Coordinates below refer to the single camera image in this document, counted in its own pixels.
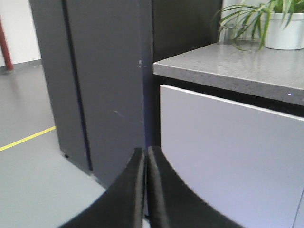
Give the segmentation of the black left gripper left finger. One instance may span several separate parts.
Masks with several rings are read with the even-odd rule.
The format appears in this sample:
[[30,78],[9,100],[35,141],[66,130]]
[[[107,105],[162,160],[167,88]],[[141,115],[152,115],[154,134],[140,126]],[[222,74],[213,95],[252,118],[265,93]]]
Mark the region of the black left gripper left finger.
[[140,228],[145,191],[145,155],[135,148],[122,173],[88,208],[62,228]]

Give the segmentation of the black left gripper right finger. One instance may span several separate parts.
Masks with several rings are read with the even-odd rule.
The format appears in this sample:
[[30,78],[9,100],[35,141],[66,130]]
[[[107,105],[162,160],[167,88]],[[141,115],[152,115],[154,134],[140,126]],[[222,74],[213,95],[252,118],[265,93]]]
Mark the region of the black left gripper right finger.
[[147,204],[152,228],[238,228],[193,192],[179,177],[162,150],[147,152]]

